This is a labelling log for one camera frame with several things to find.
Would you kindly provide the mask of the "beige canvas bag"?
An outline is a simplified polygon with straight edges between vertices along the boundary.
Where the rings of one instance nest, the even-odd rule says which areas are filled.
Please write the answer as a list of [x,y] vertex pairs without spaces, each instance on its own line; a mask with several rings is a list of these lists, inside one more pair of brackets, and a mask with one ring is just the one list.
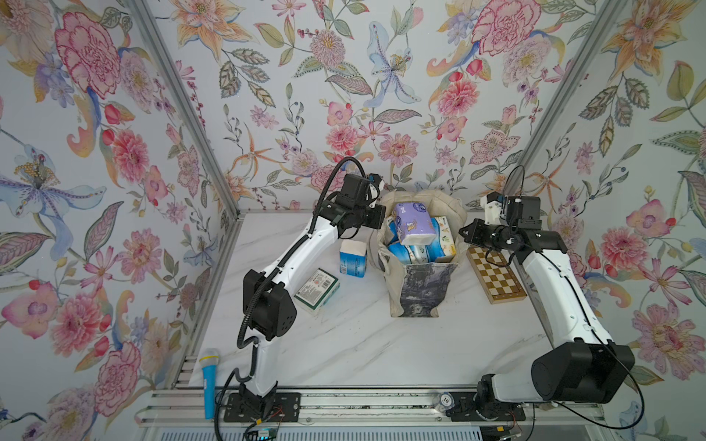
[[[448,263],[430,262],[423,265],[403,265],[388,250],[388,245],[399,242],[393,207],[400,202],[422,202],[431,218],[446,216],[452,229],[456,246],[456,257]],[[438,307],[446,298],[452,274],[459,266],[467,246],[459,238],[458,231],[467,221],[463,204],[440,190],[423,190],[417,193],[394,191],[382,197],[380,205],[386,207],[382,229],[371,233],[367,251],[371,266],[382,273],[388,291],[390,315],[393,318],[437,318]]]

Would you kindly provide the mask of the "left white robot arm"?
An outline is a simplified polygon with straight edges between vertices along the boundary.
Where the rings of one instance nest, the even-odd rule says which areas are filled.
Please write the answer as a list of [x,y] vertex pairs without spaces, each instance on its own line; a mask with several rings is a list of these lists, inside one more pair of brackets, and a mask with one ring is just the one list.
[[378,203],[384,180],[378,174],[348,174],[342,188],[316,203],[313,218],[299,238],[264,269],[249,270],[243,283],[244,319],[237,347],[250,347],[246,376],[236,375],[246,391],[264,397],[277,387],[279,339],[297,317],[292,296],[303,286],[310,268],[349,229],[382,228],[385,207]]

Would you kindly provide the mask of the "blue floral tissue pack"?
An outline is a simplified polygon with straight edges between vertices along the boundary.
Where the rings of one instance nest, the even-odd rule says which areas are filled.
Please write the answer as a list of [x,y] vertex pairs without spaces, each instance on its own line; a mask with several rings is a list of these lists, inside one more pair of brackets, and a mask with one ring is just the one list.
[[403,265],[423,265],[430,262],[428,249],[423,245],[402,245],[399,242],[395,242],[388,245],[388,250]]
[[437,238],[430,246],[429,256],[435,263],[448,263],[456,257],[456,246],[452,229],[446,216],[432,218]]

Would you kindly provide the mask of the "green white tissue box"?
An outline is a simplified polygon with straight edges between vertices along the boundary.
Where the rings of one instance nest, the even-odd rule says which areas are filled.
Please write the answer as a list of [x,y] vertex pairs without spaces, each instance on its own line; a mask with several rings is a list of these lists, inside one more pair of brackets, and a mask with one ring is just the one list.
[[328,300],[336,294],[339,286],[340,281],[336,276],[322,268],[318,268],[296,292],[294,299],[303,310],[316,315]]

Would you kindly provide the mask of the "purple tissue pack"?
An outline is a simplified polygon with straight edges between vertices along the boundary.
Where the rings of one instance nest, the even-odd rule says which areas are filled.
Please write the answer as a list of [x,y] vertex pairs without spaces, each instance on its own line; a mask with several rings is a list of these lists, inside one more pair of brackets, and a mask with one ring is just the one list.
[[437,237],[432,218],[422,202],[400,202],[393,207],[395,231],[404,246],[431,245]]

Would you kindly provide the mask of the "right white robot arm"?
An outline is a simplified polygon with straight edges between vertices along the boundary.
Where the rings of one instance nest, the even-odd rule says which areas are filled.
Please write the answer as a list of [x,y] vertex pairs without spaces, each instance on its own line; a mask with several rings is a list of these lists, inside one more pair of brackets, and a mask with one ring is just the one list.
[[618,345],[592,312],[571,267],[561,235],[542,228],[537,197],[483,197],[483,219],[460,229],[470,245],[508,251],[537,291],[535,311],[549,334],[551,351],[520,362],[508,373],[489,373],[478,382],[475,402],[607,404],[634,366],[634,354]]

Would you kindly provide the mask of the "blue floral tissue pack front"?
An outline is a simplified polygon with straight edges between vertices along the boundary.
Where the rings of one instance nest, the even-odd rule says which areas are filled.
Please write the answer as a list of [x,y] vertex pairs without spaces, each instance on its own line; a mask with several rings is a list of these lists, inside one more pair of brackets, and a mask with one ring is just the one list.
[[423,245],[402,245],[399,242],[395,242],[388,245],[388,250],[403,265],[423,265],[430,262],[428,249]]

